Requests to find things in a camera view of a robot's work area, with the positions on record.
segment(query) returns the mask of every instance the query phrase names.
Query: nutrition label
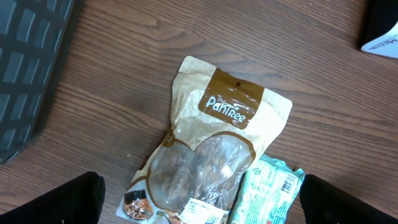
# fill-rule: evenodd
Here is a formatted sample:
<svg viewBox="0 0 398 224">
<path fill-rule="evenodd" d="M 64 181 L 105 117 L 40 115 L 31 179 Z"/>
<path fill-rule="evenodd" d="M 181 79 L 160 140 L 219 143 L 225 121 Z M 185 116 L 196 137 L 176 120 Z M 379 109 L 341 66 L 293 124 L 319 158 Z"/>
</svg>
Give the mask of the nutrition label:
<svg viewBox="0 0 398 224">
<path fill-rule="evenodd" d="M 190 198 L 178 217 L 187 224 L 219 224 L 225 211 L 201 200 Z"/>
</svg>

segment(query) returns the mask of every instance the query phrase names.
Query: white sticker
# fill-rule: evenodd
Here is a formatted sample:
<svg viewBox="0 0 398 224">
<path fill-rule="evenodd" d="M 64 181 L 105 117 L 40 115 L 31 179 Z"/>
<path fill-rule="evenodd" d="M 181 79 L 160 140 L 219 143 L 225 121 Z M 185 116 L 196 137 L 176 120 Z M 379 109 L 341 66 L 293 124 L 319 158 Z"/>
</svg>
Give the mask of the white sticker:
<svg viewBox="0 0 398 224">
<path fill-rule="evenodd" d="M 281 191 L 292 198 L 292 195 L 296 189 L 298 178 L 293 174 L 287 174 L 284 184 L 282 185 Z"/>
<path fill-rule="evenodd" d="M 225 211 L 201 200 L 190 198 L 178 217 L 187 224 L 219 224 Z"/>
</svg>

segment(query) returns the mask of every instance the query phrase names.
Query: white paper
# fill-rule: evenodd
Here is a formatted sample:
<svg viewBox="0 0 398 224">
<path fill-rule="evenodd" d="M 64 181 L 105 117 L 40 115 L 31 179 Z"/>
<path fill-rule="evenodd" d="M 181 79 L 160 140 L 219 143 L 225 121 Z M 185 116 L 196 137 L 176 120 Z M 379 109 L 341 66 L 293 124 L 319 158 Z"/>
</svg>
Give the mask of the white paper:
<svg viewBox="0 0 398 224">
<path fill-rule="evenodd" d="M 363 45 L 361 50 L 372 54 L 398 58 L 398 22 L 389 32 Z"/>
<path fill-rule="evenodd" d="M 225 211 L 201 200 L 190 198 L 178 217 L 188 224 L 219 224 Z"/>
</svg>

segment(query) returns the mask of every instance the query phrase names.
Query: food package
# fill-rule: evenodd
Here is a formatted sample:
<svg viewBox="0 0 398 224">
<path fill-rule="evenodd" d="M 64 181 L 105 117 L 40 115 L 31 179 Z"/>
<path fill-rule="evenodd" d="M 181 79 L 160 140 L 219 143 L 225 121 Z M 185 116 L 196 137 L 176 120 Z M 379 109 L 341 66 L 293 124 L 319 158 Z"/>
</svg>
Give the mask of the food package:
<svg viewBox="0 0 398 224">
<path fill-rule="evenodd" d="M 231 224 L 283 224 L 287 210 L 304 181 L 304 171 L 291 171 L 285 162 L 261 156 L 244 175 Z"/>
<path fill-rule="evenodd" d="M 171 129 L 116 213 L 136 223 L 224 223 L 243 173 L 281 133 L 292 102 L 191 56 L 172 93 Z"/>
</svg>

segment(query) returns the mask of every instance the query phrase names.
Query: green package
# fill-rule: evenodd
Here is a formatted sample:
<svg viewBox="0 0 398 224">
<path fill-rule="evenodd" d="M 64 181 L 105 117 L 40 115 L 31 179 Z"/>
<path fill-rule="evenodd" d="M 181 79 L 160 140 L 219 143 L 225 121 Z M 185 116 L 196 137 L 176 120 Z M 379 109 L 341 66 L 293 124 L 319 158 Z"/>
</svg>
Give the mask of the green package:
<svg viewBox="0 0 398 224">
<path fill-rule="evenodd" d="M 261 156 L 243 179 L 231 212 L 232 224 L 283 224 L 287 210 L 304 180 L 304 171 L 290 170 L 285 162 Z"/>
</svg>

